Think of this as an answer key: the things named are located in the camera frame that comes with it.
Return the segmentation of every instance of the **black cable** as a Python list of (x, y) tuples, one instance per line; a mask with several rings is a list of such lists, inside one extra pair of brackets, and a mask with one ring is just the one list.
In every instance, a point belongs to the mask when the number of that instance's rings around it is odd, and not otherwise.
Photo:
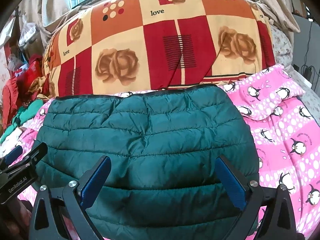
[(315, 76), (317, 75), (317, 82), (316, 82), (316, 85), (315, 85), (315, 89), (314, 89), (314, 91), (316, 91), (316, 87), (317, 87), (317, 85), (318, 85), (318, 81), (319, 81), (319, 78), (320, 78), (320, 70), (319, 70), (319, 72), (317, 73), (316, 72), (316, 68), (314, 67), (314, 66), (310, 66), (309, 67), (310, 68), (310, 70), (313, 70), (313, 79), (312, 79), (312, 85), (313, 85), (313, 82), (314, 82), (314, 79), (315, 79)]
[(301, 75), (303, 75), (305, 69), (306, 69), (306, 64), (307, 64), (307, 54), (309, 52), (309, 45), (310, 45), (310, 39), (311, 39), (311, 27), (312, 27), (313, 22), (311, 22), (310, 24), (310, 30), (309, 30), (309, 40), (308, 40), (308, 44), (307, 44), (307, 52), (304, 56), (304, 64), (301, 67)]

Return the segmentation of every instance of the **black clamp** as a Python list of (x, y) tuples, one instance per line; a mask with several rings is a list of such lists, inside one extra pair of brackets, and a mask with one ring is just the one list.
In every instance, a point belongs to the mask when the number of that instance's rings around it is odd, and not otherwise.
[(29, 240), (71, 240), (63, 215), (68, 217), (81, 240), (103, 240), (85, 212), (96, 200), (111, 171), (111, 160), (102, 156), (95, 166), (65, 187), (40, 187), (33, 206)]
[(10, 166), (22, 154), (22, 147), (17, 146), (0, 160), (0, 234), (4, 239), (15, 239), (5, 220), (13, 220), (19, 226), (19, 239), (28, 239), (28, 229), (21, 221), (17, 196), (37, 180), (36, 164), (47, 152), (47, 145), (40, 143), (20, 162)]
[(292, 202), (284, 184), (268, 188), (248, 181), (223, 155), (215, 161), (215, 172), (233, 205), (241, 210), (224, 240), (245, 240), (264, 206), (266, 211), (254, 240), (305, 239), (296, 231)]

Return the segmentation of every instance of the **beige curtain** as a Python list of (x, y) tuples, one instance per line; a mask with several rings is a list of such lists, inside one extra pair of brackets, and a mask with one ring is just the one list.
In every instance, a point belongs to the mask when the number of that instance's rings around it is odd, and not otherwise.
[[(71, 10), (68, 0), (22, 0), (20, 15), (25, 14), (28, 22), (34, 22), (40, 29), (41, 38), (32, 47), (43, 53), (52, 35), (71, 17), (87, 7), (78, 6)], [(20, 17), (20, 29), (23, 27)]]
[(265, 15), (275, 22), (275, 26), (282, 30), (293, 44), (293, 32), (300, 32), (300, 28), (292, 15), (291, 0), (256, 0)]

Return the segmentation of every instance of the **green puffer jacket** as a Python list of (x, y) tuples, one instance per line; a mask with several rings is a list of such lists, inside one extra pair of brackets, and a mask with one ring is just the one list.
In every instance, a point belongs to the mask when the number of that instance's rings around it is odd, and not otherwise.
[(57, 98), (37, 141), (48, 145), (48, 155), (37, 165), (36, 189), (64, 187), (102, 155), (111, 158), (111, 173), (87, 213), (114, 240), (220, 240), (239, 210), (217, 179), (215, 159), (225, 155), (259, 181), (250, 128), (213, 85)]

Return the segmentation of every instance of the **orange floral blanket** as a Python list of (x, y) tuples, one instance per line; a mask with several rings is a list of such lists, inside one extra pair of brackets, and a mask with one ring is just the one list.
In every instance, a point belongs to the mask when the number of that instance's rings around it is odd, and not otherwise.
[(38, 83), (62, 97), (233, 82), (275, 64), (270, 33), (245, 0), (106, 0), (51, 39)]

